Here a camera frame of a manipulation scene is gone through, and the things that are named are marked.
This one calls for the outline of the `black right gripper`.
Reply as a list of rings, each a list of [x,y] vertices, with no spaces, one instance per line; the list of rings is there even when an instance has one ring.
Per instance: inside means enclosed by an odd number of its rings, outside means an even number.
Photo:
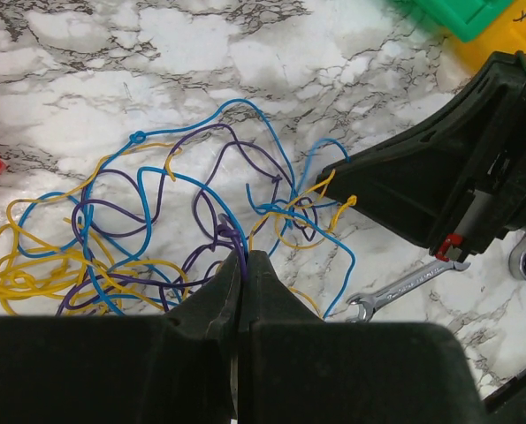
[[[449,103],[372,148],[323,168],[328,198],[443,261],[526,231],[526,54],[494,53]]]

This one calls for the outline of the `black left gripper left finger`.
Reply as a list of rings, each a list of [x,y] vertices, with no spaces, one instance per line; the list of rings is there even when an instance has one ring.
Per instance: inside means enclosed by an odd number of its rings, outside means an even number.
[[[228,423],[240,260],[161,315],[0,317],[0,423]]]

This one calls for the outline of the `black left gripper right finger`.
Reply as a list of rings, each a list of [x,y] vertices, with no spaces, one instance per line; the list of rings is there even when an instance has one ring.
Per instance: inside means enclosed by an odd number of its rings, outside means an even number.
[[[427,322],[325,322],[248,257],[238,328],[242,423],[483,423],[461,345]]]

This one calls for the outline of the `silver open-end wrench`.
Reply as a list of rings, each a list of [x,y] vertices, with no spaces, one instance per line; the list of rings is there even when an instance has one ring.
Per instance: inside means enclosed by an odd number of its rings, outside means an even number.
[[[435,260],[421,268],[408,273],[402,278],[370,293],[353,294],[347,303],[357,307],[357,314],[346,318],[347,322],[369,322],[374,314],[383,307],[393,303],[402,296],[412,292],[430,280],[447,271],[462,272],[470,267],[470,263],[458,261]]]

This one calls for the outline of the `green plastic bin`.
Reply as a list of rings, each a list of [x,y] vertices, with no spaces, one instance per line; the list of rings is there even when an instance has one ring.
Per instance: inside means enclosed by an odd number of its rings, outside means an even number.
[[[508,25],[498,24],[513,1],[388,1],[429,33],[448,33],[461,42],[474,41],[491,30],[495,40],[512,38]]]

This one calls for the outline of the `yellow plastic bin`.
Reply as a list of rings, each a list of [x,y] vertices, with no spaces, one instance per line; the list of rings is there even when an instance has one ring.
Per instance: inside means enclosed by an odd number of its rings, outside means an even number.
[[[495,51],[526,54],[526,1],[513,1],[472,41],[462,42],[451,35],[450,46],[469,75],[477,73]]]

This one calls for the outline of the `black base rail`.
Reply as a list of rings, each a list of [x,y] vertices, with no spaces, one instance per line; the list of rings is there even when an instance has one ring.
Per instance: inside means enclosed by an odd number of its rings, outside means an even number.
[[[487,423],[526,424],[526,371],[484,400]]]

